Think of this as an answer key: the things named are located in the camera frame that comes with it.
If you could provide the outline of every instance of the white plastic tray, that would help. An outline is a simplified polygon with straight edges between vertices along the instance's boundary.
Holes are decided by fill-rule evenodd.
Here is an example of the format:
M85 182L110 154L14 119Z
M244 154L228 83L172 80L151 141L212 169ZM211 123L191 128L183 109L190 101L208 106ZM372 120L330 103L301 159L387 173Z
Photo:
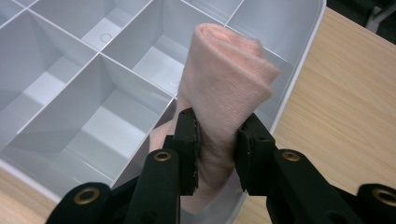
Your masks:
M217 23L259 38L281 75L255 111L273 132L324 0L1 0L0 165L58 202L88 181L137 176L149 132L175 111L192 31ZM185 223L232 222L233 175Z

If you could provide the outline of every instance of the brass screw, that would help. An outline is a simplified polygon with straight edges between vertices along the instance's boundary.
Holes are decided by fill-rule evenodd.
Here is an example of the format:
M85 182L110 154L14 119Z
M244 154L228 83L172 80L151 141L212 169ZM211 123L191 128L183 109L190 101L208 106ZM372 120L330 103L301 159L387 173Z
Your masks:
M159 152L154 155L154 160L156 161L168 161L172 158L169 152Z
M90 193L90 197L83 197L83 194L85 193ZM91 203L93 201L95 201L100 194L100 190L97 188L93 188L93 187L88 187L85 189L82 189L78 194L76 194L74 201L76 204L79 205L83 205L83 204L87 204L87 203Z
M299 161L300 160L300 156L297 155L294 152L284 152L282 153L282 157L288 161Z
M385 189L373 189L374 197L381 203L396 207L396 194Z

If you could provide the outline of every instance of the dark floor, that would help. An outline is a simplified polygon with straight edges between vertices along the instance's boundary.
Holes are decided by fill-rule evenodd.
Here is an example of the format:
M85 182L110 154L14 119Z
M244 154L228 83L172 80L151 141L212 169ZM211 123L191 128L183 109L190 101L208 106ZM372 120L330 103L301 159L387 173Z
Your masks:
M389 2L390 0L327 0L327 6L364 26L373 7L383 7ZM396 12L380 23L376 33L396 44Z

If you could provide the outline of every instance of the wooden table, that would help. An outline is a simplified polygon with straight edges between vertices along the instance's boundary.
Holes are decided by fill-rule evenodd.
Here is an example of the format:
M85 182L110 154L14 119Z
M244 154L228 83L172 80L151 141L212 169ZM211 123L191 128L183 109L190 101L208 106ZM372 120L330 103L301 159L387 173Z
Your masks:
M326 9L276 129L335 186L396 188L396 46ZM44 223L55 206L0 171L0 223ZM270 223L265 199L247 197L236 221Z

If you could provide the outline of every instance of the folded towel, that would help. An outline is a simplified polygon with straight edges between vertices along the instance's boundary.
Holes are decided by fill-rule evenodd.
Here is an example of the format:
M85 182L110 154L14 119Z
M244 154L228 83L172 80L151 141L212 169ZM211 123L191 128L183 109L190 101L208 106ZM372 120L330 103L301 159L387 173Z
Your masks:
M198 213L219 193L234 168L237 129L267 100L278 70L262 57L260 41L216 24L195 28L177 94L173 120L153 130L150 150L161 148L174 134L177 116L192 107L201 125L198 155L199 187L181 197L181 207Z

